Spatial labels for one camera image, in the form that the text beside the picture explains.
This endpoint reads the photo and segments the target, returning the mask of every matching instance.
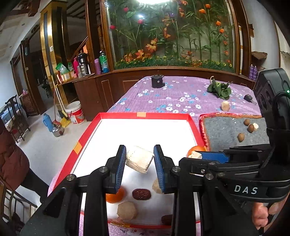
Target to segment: purple tablecloth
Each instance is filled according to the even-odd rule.
[[[110,108],[108,112],[166,112],[189,113],[197,128],[199,116],[220,109],[222,99],[208,93],[208,79],[186,76],[165,76],[163,88],[152,88],[150,76],[138,81],[129,91]],[[250,94],[256,101],[254,93],[248,87],[230,85],[232,94],[228,100],[231,108],[228,113],[260,115],[258,105],[244,100]]]

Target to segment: green plant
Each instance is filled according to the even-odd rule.
[[[231,88],[229,87],[230,83],[220,83],[216,82],[215,79],[210,80],[211,84],[208,86],[207,91],[209,93],[215,94],[217,97],[222,98],[224,100],[228,100],[230,98],[230,94],[232,93]]]

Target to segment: blue gripper pad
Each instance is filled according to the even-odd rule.
[[[199,152],[199,153],[202,154],[203,160],[218,161],[221,164],[224,164],[229,161],[229,158],[222,152]]]

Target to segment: bolt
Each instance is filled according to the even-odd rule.
[[[102,173],[105,173],[108,171],[108,168],[106,166],[102,166],[99,168],[99,171],[102,172]]]
[[[179,166],[174,166],[174,167],[172,167],[172,170],[173,170],[173,172],[179,172],[179,171],[181,171],[181,168],[179,167]]]
[[[218,177],[223,177],[223,176],[225,176],[226,174],[224,173],[224,172],[220,172],[220,173],[218,173]]]
[[[69,174],[67,177],[66,177],[66,179],[68,180],[68,181],[72,181],[72,180],[74,180],[76,178],[76,175],[74,175],[74,174]]]
[[[207,178],[208,180],[212,180],[213,179],[213,175],[211,173],[207,173],[205,175],[205,178]]]

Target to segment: display case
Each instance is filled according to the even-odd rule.
[[[235,72],[228,0],[106,0],[114,69],[182,66]]]

